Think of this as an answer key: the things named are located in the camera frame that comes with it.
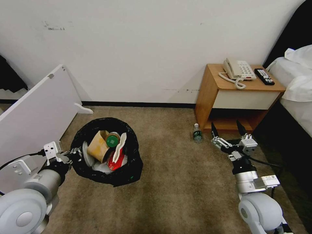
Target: telephone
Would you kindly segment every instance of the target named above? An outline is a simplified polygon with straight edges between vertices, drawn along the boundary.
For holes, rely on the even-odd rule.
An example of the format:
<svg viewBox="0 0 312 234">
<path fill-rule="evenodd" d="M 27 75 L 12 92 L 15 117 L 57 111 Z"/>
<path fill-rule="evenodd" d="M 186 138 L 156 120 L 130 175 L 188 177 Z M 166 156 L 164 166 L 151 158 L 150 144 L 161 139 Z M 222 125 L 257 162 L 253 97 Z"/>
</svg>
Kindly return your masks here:
<svg viewBox="0 0 312 234">
<path fill-rule="evenodd" d="M 219 72 L 219 76 L 229 82 L 234 83 L 237 89 L 246 88 L 246 85 L 239 83 L 239 81 L 256 79 L 256 75 L 246 61 L 227 58 L 223 62 L 223 68 L 226 72 Z M 222 75 L 223 73 L 227 73 L 229 78 Z"/>
</svg>

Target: green bottle cap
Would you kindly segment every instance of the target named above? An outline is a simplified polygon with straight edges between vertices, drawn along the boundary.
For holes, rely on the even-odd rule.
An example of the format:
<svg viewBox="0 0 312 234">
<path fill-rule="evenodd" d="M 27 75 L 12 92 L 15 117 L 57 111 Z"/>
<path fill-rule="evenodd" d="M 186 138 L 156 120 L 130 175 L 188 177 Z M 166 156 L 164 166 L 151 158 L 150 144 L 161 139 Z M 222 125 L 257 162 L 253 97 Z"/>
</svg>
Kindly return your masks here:
<svg viewBox="0 0 312 234">
<path fill-rule="evenodd" d="M 118 137 L 111 135 L 106 138 L 106 144 L 109 147 L 116 147 L 118 145 Z"/>
</svg>

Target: beige carpet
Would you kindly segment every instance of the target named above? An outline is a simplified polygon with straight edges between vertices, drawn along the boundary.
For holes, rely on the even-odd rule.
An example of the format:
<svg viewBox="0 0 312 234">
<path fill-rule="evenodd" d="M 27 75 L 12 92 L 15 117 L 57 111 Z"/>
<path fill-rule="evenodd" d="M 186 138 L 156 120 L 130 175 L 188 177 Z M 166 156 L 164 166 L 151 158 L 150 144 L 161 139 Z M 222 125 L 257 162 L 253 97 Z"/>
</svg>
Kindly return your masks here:
<svg viewBox="0 0 312 234">
<path fill-rule="evenodd" d="M 79 177 L 72 169 L 59 189 L 49 233 L 250 233 L 238 212 L 239 198 L 227 156 L 209 134 L 191 138 L 192 109 L 90 107 L 78 114 L 61 141 L 68 150 L 75 133 L 95 118 L 115 117 L 135 131 L 144 163 L 141 179 L 113 188 Z M 226 139 L 238 134 L 223 134 Z M 255 158 L 265 160 L 260 148 Z M 261 176 L 272 173 L 255 164 Z M 306 233 L 282 187 L 275 198 L 294 233 Z"/>
</svg>

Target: black garbage bag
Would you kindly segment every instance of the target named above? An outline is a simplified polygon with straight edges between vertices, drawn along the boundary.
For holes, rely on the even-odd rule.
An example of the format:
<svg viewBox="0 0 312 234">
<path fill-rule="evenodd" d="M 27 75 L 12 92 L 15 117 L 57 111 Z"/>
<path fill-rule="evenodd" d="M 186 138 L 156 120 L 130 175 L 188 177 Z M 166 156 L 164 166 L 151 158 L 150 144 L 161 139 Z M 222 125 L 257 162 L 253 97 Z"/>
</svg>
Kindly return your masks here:
<svg viewBox="0 0 312 234">
<path fill-rule="evenodd" d="M 90 121 L 76 133 L 71 149 L 80 148 L 84 141 L 90 144 L 95 134 L 100 130 L 117 132 L 119 135 L 127 133 L 127 140 L 123 148 L 125 155 L 128 156 L 127 163 L 107 175 L 103 172 L 92 170 L 92 168 L 87 166 L 84 158 L 82 158 L 80 162 L 73 161 L 72 166 L 75 172 L 82 177 L 103 184 L 111 184 L 114 187 L 138 181 L 141 177 L 143 162 L 139 154 L 137 136 L 127 123 L 119 119 L 109 117 Z"/>
</svg>

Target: black remote control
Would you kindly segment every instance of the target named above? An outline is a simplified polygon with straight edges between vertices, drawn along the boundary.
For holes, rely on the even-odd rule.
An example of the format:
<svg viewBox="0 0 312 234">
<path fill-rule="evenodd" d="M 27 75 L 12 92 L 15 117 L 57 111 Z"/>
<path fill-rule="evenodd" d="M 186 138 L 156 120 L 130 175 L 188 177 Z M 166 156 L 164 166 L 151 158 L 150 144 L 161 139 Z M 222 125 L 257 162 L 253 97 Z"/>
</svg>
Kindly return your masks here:
<svg viewBox="0 0 312 234">
<path fill-rule="evenodd" d="M 265 85 L 274 85 L 274 81 L 269 77 L 269 75 L 263 69 L 255 69 L 254 72 L 262 80 Z"/>
</svg>

